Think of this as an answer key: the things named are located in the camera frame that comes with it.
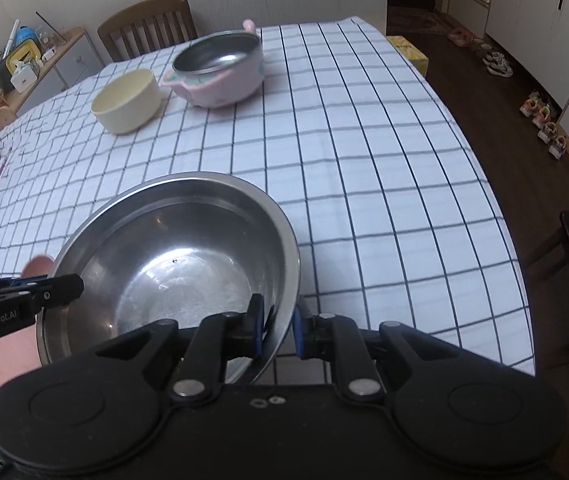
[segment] cream plastic bowl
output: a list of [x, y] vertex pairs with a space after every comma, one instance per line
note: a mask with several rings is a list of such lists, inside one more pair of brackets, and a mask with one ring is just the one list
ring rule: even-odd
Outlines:
[[160, 108], [162, 94], [148, 68], [111, 81], [91, 102], [91, 111], [113, 134], [126, 134], [147, 123]]

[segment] white tablecloth with black grid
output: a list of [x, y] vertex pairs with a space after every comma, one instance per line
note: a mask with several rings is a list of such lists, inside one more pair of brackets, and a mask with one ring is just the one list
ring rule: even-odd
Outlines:
[[[265, 27], [263, 89], [207, 110], [168, 93], [113, 136], [90, 103], [127, 70], [160, 78], [184, 45], [107, 66], [0, 136], [0, 276], [57, 255], [107, 200], [169, 173], [231, 173], [282, 206], [301, 293], [363, 328], [399, 320], [533, 373], [526, 293], [500, 208], [464, 134], [386, 38], [359, 18]], [[263, 381], [327, 379], [287, 338]]]

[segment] cardboard box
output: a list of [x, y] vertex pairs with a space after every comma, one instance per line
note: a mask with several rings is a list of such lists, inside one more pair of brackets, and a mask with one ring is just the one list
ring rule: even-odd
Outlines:
[[418, 72], [426, 77], [426, 70], [429, 68], [429, 58], [416, 49], [413, 43], [404, 36], [387, 36], [387, 40], [402, 56], [411, 62]]

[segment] rug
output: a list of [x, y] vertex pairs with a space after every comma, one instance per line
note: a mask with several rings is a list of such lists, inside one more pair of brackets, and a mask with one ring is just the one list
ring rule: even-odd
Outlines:
[[409, 7], [389, 7], [387, 9], [388, 36], [401, 36], [410, 32], [446, 35], [452, 28], [437, 12]]

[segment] stainless steel bowl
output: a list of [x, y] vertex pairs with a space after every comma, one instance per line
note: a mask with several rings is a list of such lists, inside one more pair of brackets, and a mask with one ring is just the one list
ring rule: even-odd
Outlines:
[[180, 52], [173, 61], [173, 70], [183, 75], [217, 72], [261, 50], [260, 38], [251, 32], [219, 32], [194, 41]]
[[229, 363], [227, 380], [257, 377], [287, 332], [299, 288], [295, 235], [257, 187], [220, 173], [169, 175], [111, 200], [82, 224], [50, 276], [75, 272], [82, 296], [37, 319], [41, 361], [71, 354], [171, 318], [194, 327], [206, 316], [244, 312], [254, 292], [274, 306], [264, 353]]

